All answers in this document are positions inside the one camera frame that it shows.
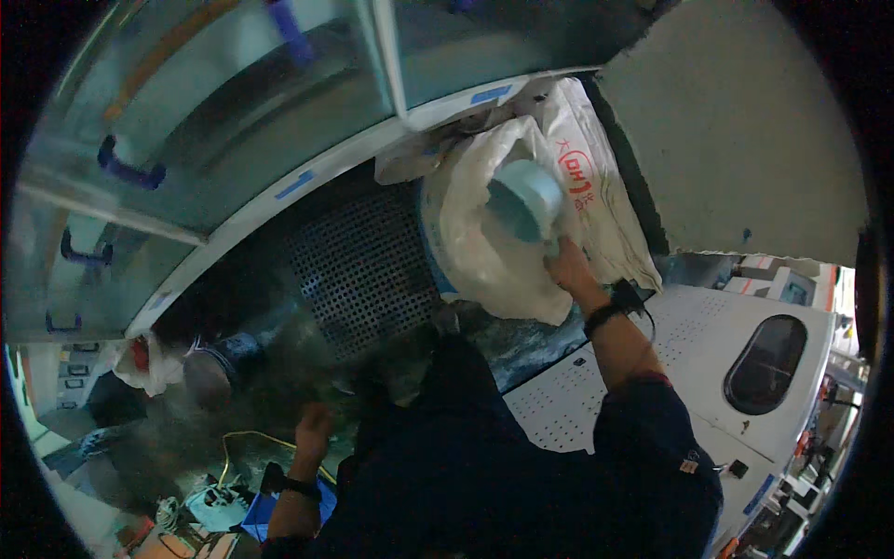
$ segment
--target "black wristband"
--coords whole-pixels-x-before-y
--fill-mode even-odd
[[[283,476],[283,491],[296,491],[314,503],[319,503],[323,500],[323,494],[320,492],[320,488],[316,486],[316,483],[298,481],[285,476]]]
[[[594,310],[590,318],[584,323],[584,335],[590,337],[596,328],[608,322],[611,317],[624,314],[627,314],[627,309],[614,301]]]
[[[269,462],[264,471],[264,477],[261,479],[261,493],[281,493],[282,491],[301,493],[314,503],[319,503],[323,500],[323,494],[320,492],[320,488],[316,486],[315,481],[298,481],[297,479],[287,478],[279,464]]]

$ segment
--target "oval window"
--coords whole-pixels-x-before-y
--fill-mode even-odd
[[[727,402],[748,415],[775,410],[785,398],[807,343],[804,323],[789,315],[762,322],[723,382]]]

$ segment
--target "patch on sleeve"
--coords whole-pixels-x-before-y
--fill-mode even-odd
[[[679,465],[679,470],[687,474],[694,474],[696,473],[696,468],[698,468],[698,453],[690,450],[689,454],[686,455],[686,460]]]

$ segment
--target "white plastic bag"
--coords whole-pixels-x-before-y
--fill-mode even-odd
[[[373,178],[379,184],[397,184],[426,176],[438,168],[454,138],[447,131],[416,134],[375,156]]]
[[[164,392],[168,385],[182,382],[186,351],[163,347],[152,332],[146,332],[142,337],[148,348],[148,370],[137,366],[131,340],[128,340],[112,371],[128,385],[142,388],[152,397]]]
[[[533,115],[560,168],[583,228],[590,269],[604,284],[622,277],[640,287],[662,288],[637,214],[630,204],[611,145],[584,87],[575,78],[557,80],[546,99],[516,110]]]
[[[426,177],[420,200],[422,224],[430,252],[457,298],[477,301],[498,318],[535,318],[557,326],[568,315],[571,296],[546,273],[545,246],[516,239],[485,208],[494,173],[518,158],[533,159],[559,176],[534,119],[510,120],[454,149]],[[580,240],[568,197],[556,228]]]

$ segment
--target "yellow cable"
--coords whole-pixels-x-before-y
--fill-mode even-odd
[[[278,439],[275,436],[269,436],[267,433],[261,433],[260,431],[253,431],[253,430],[231,431],[221,437],[221,442],[223,443],[223,471],[221,472],[221,477],[217,480],[218,487],[220,487],[221,484],[223,484],[224,478],[226,477],[226,472],[227,472],[227,470],[230,469],[230,451],[227,450],[226,439],[227,439],[227,437],[237,436],[237,435],[261,435],[263,438],[270,439],[271,441],[273,441],[275,443],[279,443],[282,446],[287,446],[287,447],[291,448],[292,450],[295,450],[296,448],[298,448],[297,446],[293,445],[292,443],[287,443],[287,442],[283,441],[282,439]],[[333,485],[335,484],[335,478],[332,477],[332,474],[330,474],[328,471],[326,471],[326,468],[324,468],[322,464],[319,467],[319,471],[321,474],[323,474],[324,478],[328,479]]]

